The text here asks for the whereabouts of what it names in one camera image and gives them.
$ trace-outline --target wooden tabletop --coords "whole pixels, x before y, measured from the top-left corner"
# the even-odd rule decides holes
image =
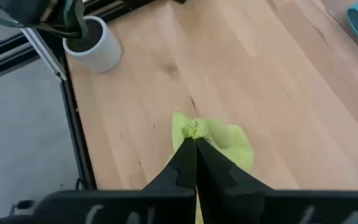
[[[157,1],[109,26],[116,68],[69,61],[100,189],[162,170],[174,111],[240,125],[273,188],[358,189],[358,45],[319,0]]]

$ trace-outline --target gray floor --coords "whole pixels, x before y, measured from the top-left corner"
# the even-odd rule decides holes
[[[0,77],[0,217],[78,178],[59,82],[38,60]]]

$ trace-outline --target yellow-green cloth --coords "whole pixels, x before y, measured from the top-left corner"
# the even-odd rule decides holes
[[[213,119],[189,119],[183,113],[174,113],[172,116],[173,154],[188,137],[204,138],[242,170],[250,171],[252,168],[254,152],[246,134],[238,125],[223,125]],[[203,223],[198,197],[196,223]]]

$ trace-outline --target white pot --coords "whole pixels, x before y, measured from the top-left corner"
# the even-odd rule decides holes
[[[85,20],[98,21],[103,33],[99,42],[85,52],[74,52],[67,46],[67,39],[63,39],[63,47],[68,54],[79,60],[90,72],[102,73],[114,68],[121,57],[121,48],[117,39],[110,32],[106,23],[96,16],[85,16]]]

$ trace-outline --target wood grain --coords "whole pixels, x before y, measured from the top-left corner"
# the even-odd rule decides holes
[[[323,3],[157,1],[110,23],[116,68],[70,60],[98,187],[150,182],[181,111],[240,125],[271,187],[358,189],[358,45]]]

